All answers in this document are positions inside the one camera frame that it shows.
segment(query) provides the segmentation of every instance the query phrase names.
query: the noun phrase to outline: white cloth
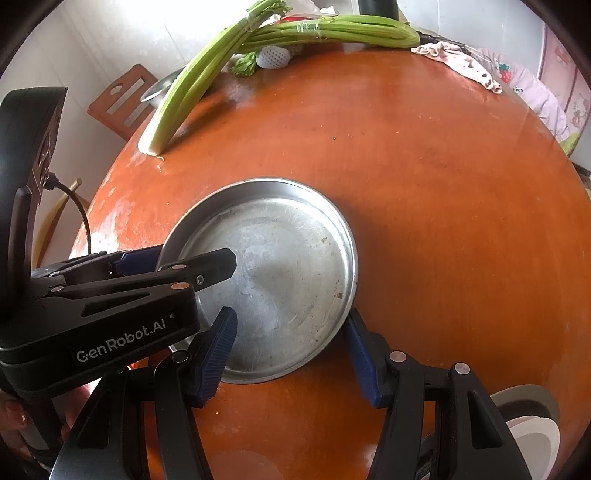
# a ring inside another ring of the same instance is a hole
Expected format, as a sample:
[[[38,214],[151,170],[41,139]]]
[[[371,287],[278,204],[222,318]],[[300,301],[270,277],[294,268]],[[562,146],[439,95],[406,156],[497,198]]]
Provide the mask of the white cloth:
[[[499,94],[503,91],[501,85],[492,79],[491,74],[482,65],[453,43],[445,41],[426,43],[410,50],[428,59],[443,62],[454,72],[480,83],[493,93]]]

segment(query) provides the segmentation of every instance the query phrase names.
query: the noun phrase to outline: round table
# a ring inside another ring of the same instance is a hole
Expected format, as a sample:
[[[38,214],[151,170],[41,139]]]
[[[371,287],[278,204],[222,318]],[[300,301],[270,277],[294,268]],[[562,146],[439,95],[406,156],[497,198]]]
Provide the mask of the round table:
[[[163,158],[138,152],[141,130],[90,208],[94,251],[162,243],[229,183],[308,184],[353,230],[368,327],[421,363],[468,363],[490,392],[546,387],[561,413],[555,470],[566,461],[591,418],[591,203],[523,103],[407,51],[330,48],[221,75]],[[216,480],[363,479],[384,414],[341,337],[286,377],[220,384],[195,411]]]

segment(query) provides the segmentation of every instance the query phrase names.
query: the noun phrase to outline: wooden chair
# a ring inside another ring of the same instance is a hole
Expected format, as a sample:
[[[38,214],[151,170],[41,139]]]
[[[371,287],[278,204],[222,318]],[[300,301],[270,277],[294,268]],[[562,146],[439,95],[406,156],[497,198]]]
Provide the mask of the wooden chair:
[[[131,95],[125,95],[138,81],[143,84]],[[125,140],[137,130],[154,108],[140,104],[139,99],[157,79],[140,64],[111,83],[88,107],[88,114]]]

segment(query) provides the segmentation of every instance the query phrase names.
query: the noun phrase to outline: metal pan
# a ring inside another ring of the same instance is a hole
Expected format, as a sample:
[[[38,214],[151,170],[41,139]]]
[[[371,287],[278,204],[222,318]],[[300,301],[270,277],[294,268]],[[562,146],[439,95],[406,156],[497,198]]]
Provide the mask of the metal pan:
[[[238,313],[222,381],[281,377],[328,345],[353,304],[358,259],[349,226],[327,198],[291,180],[235,183],[184,215],[158,264],[218,248],[236,254],[236,272],[196,297],[204,327],[223,306]]]

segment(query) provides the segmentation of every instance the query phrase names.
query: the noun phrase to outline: celery stalk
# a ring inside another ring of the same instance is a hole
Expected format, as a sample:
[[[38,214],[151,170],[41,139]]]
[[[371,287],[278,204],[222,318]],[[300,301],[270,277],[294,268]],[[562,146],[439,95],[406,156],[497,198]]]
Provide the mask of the celery stalk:
[[[248,16],[223,30],[184,68],[154,112],[138,142],[140,152],[158,156],[232,54],[273,14],[288,11],[283,0],[258,0]]]

